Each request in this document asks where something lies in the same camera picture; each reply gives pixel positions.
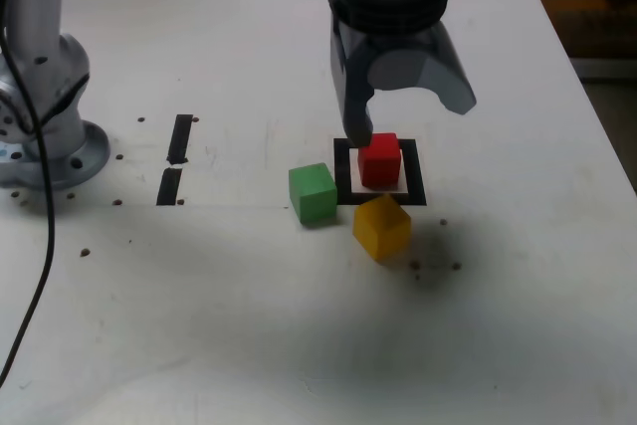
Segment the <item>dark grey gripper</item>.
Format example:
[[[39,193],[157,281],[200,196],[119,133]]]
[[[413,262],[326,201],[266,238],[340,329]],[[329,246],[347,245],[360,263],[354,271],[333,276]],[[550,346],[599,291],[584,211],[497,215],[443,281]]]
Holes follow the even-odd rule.
[[[372,63],[374,55],[379,56]],[[367,102],[374,90],[428,90],[455,114],[466,114],[477,103],[442,22],[413,35],[401,35],[356,30],[332,15],[330,66],[343,130],[353,146],[371,142],[373,125]]]

